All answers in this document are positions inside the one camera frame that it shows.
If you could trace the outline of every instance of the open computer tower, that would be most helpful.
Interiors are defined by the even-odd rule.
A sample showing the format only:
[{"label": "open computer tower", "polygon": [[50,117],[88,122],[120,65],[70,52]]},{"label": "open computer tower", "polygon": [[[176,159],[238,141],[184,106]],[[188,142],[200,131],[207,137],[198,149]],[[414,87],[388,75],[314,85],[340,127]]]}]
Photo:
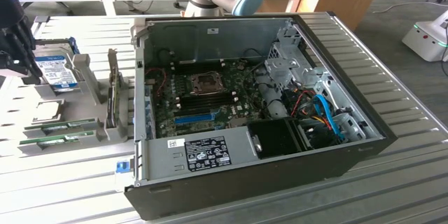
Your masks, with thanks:
[{"label": "open computer tower", "polygon": [[342,176],[396,140],[299,15],[140,24],[124,194],[144,220]]}]

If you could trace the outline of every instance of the label sticker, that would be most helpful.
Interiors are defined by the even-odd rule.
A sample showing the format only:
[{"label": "label sticker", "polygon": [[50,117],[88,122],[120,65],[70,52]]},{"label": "label sticker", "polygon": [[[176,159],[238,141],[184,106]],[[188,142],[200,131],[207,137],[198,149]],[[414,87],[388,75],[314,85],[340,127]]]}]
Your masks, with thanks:
[{"label": "label sticker", "polygon": [[79,139],[82,136],[87,136],[87,133],[79,134],[76,136],[64,136],[67,140]]},{"label": "label sticker", "polygon": [[70,126],[70,127],[78,127],[78,126],[80,126],[83,123],[88,123],[90,121],[88,120],[86,120],[86,121],[80,121],[80,122],[75,122],[75,123],[68,123],[67,125]]},{"label": "label sticker", "polygon": [[36,57],[38,66],[48,84],[58,89],[74,88],[78,85],[74,72],[66,68],[64,56]]},{"label": "label sticker", "polygon": [[219,28],[207,29],[207,34],[219,34]]},{"label": "label sticker", "polygon": [[192,172],[232,164],[224,136],[186,142],[186,153]]},{"label": "label sticker", "polygon": [[56,140],[51,140],[47,142],[40,142],[38,143],[39,146],[48,146],[48,145],[54,145],[54,144],[62,144],[66,143],[66,141],[63,139],[56,139]]},{"label": "label sticker", "polygon": [[58,131],[58,130],[63,130],[63,129],[67,129],[68,127],[66,125],[62,125],[62,126],[54,126],[54,127],[48,127],[46,128],[44,130],[46,131]]},{"label": "label sticker", "polygon": [[186,139],[171,139],[168,140],[168,148],[182,147],[184,145]]}]

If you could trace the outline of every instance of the hard drive label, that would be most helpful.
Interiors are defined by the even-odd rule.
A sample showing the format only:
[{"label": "hard drive label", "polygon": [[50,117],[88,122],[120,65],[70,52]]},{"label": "hard drive label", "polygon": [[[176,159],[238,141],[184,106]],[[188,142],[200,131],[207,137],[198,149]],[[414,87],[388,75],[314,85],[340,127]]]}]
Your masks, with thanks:
[{"label": "hard drive label", "polygon": [[232,164],[224,136],[186,142],[186,153],[192,172]]},{"label": "hard drive label", "polygon": [[36,63],[50,85],[59,91],[72,91],[78,85],[74,72],[67,68],[67,59],[62,55],[36,56]]}]

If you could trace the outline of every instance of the regulatory label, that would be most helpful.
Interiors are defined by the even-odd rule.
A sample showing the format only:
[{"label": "regulatory label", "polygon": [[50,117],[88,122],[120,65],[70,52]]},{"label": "regulatory label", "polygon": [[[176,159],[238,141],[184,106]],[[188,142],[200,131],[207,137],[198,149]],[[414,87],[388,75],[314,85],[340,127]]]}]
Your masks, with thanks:
[{"label": "regulatory label", "polygon": [[180,138],[180,139],[171,139],[168,140],[168,148],[175,148],[175,147],[180,147],[184,145],[186,139]]},{"label": "regulatory label", "polygon": [[224,136],[186,142],[186,153],[192,172],[232,164]]},{"label": "regulatory label", "polygon": [[219,34],[219,28],[207,29],[207,34]]},{"label": "regulatory label", "polygon": [[74,88],[78,84],[74,72],[66,68],[64,56],[36,57],[36,63],[44,74],[48,84],[58,89]]}]

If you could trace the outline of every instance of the blue latch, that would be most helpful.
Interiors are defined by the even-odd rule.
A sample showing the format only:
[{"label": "blue latch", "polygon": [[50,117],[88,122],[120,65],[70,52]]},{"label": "blue latch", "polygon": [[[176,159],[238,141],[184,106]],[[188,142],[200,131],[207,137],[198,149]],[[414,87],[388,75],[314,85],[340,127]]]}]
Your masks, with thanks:
[{"label": "blue latch", "polygon": [[131,162],[118,162],[116,173],[128,173],[131,171]]}]

